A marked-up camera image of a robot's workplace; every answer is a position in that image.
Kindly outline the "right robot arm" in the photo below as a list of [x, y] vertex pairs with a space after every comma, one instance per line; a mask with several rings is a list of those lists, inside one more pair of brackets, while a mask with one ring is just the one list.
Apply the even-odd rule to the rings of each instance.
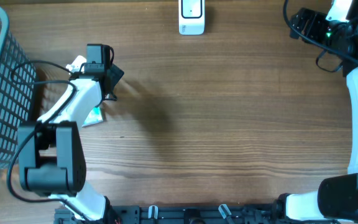
[[285, 223], [358, 223], [358, 1], [333, 1], [328, 13], [301, 8], [289, 17], [283, 3], [283, 19], [292, 39], [321, 48], [340, 59], [351, 99], [352, 146], [347, 173], [324, 179], [317, 190], [282, 194], [272, 207], [272, 219]]

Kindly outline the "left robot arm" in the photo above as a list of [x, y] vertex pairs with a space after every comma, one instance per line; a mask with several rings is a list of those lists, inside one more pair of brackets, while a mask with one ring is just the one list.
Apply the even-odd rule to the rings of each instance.
[[114, 50], [88, 44], [86, 59], [66, 70], [67, 90], [35, 122], [17, 130], [19, 182], [39, 203], [60, 202], [77, 222], [121, 223], [109, 199], [86, 182], [86, 161], [79, 130], [90, 112], [104, 101], [115, 101], [114, 87], [124, 72], [114, 64]]

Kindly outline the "small teal white box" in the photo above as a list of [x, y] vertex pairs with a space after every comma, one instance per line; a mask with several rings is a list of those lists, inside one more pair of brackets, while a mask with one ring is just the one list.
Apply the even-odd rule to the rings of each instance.
[[100, 107], [95, 107], [91, 110], [89, 115], [86, 117], [82, 127], [102, 123], [104, 121], [102, 111]]

